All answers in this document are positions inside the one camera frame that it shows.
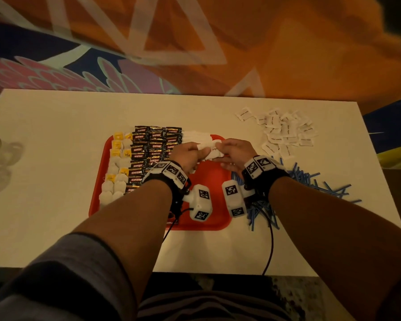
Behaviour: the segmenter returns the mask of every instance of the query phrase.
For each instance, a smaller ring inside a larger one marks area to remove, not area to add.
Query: person
[[[215,161],[246,177],[246,163],[257,156],[252,145],[227,139],[216,146],[226,156]],[[209,151],[185,143],[170,159],[188,175]],[[401,320],[401,229],[282,170],[278,175],[266,196],[340,302],[357,320]],[[224,291],[165,293],[142,301],[172,200],[169,183],[153,178],[103,207],[0,289],[0,320],[290,320],[276,304]]]

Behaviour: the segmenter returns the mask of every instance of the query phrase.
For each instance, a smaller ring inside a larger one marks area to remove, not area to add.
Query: black cable
[[[269,264],[270,264],[270,260],[272,260],[272,255],[273,255],[273,247],[274,247],[274,239],[273,239],[273,229],[272,229],[272,223],[270,223],[270,219],[267,216],[267,214],[261,210],[261,212],[263,213],[263,215],[265,216],[267,223],[269,224],[269,228],[270,228],[270,235],[272,237],[272,248],[270,249],[270,256],[269,256],[269,260],[267,261],[267,265],[266,268],[264,268],[264,271],[262,273],[262,276],[264,276],[266,274],[267,268],[269,268]]]
[[[182,213],[184,213],[184,212],[186,212],[186,211],[188,211],[188,210],[194,210],[194,208],[186,208],[185,210],[183,210],[183,211],[181,212],[180,216],[182,215]],[[166,232],[165,237],[163,238],[163,241],[165,241],[166,237],[167,237],[168,234],[169,234],[169,231],[171,231],[171,228],[174,226],[174,224],[176,223],[176,221],[178,221],[178,219],[179,219],[179,216],[178,216],[176,219],[174,219],[174,221],[172,222],[171,226],[170,226],[169,229],[168,229],[168,232]]]

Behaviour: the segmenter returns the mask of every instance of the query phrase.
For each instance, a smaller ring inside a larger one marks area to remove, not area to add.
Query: person's right hand
[[[214,159],[214,162],[221,162],[224,169],[235,171],[242,178],[242,170],[245,163],[257,155],[251,143],[244,140],[226,139],[221,143],[215,143],[217,149],[228,156]]]

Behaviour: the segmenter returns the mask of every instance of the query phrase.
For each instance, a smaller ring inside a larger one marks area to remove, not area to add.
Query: hand
[[[186,175],[197,166],[198,161],[205,159],[211,152],[211,148],[198,151],[197,145],[195,142],[182,143],[172,150],[170,159],[177,162]]]
[[[235,171],[242,178],[242,170],[245,163],[257,155],[251,143],[244,140],[226,139],[221,143],[216,143],[217,149],[229,156],[214,159],[214,162],[221,162],[224,169]]]

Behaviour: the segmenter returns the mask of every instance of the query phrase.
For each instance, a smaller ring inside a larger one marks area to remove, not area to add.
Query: sleeve
[[[0,289],[0,320],[134,320],[136,313],[123,265],[89,234],[62,237]]]
[[[401,321],[401,280],[392,288],[376,316],[377,321]]]

